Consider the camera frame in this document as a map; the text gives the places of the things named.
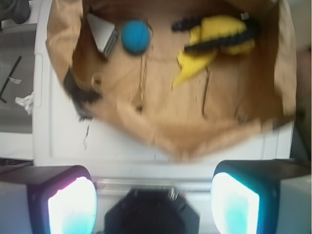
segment illuminated light panel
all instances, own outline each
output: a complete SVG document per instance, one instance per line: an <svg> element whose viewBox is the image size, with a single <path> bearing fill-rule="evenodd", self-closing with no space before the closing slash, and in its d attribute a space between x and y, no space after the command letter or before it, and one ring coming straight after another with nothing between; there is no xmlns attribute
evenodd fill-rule
<svg viewBox="0 0 312 234"><path fill-rule="evenodd" d="M259 195L227 173L214 176L211 188L214 223L222 234L256 234Z"/></svg>
<svg viewBox="0 0 312 234"><path fill-rule="evenodd" d="M51 234L90 234L97 215L92 181L79 177L48 199Z"/></svg>

